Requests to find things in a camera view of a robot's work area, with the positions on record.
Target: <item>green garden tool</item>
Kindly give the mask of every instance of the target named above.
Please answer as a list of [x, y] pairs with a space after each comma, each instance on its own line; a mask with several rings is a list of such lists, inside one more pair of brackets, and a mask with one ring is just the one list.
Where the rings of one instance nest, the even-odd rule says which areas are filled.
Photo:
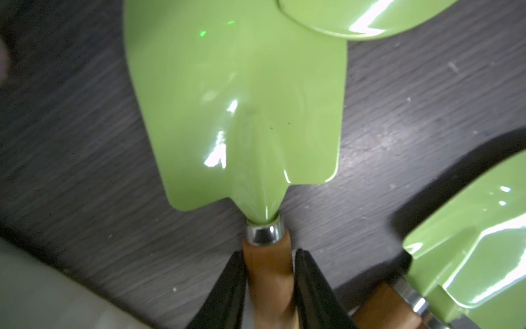
[[360, 329], [526, 327], [526, 151], [464, 188], [404, 240], [409, 272], [354, 314]]
[[371, 39], [420, 24], [453, 0], [318, 2], [125, 2], [129, 71], [173, 207], [229, 197], [250, 221], [266, 224], [289, 185], [335, 176], [347, 43], [287, 14], [319, 31], [328, 28], [297, 10], [342, 24], [346, 14], [349, 25], [388, 31], [359, 37]]

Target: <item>gray wooden surface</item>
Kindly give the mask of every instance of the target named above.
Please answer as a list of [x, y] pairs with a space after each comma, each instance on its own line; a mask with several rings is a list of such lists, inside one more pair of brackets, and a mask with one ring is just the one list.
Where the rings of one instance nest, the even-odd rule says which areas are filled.
[[[132, 91], [122, 3], [29, 3], [2, 29], [0, 233], [157, 328], [182, 328], [240, 249], [229, 200], [170, 208]], [[526, 3], [461, 0], [349, 44], [340, 169], [281, 212], [343, 305], [394, 269], [402, 238], [526, 146]]]

